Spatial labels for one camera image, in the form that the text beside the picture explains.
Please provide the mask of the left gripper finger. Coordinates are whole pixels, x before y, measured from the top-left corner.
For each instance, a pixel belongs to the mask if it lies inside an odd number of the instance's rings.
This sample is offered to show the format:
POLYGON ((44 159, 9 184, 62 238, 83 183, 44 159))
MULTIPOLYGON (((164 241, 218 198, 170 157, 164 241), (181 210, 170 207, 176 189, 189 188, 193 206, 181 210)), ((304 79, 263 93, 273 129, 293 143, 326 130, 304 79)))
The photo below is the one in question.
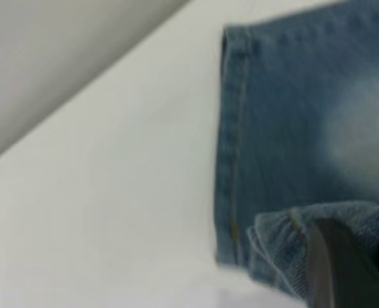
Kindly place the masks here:
POLYGON ((314 307, 379 307, 379 243, 371 257, 347 226, 318 219, 310 233, 306 277, 314 307))

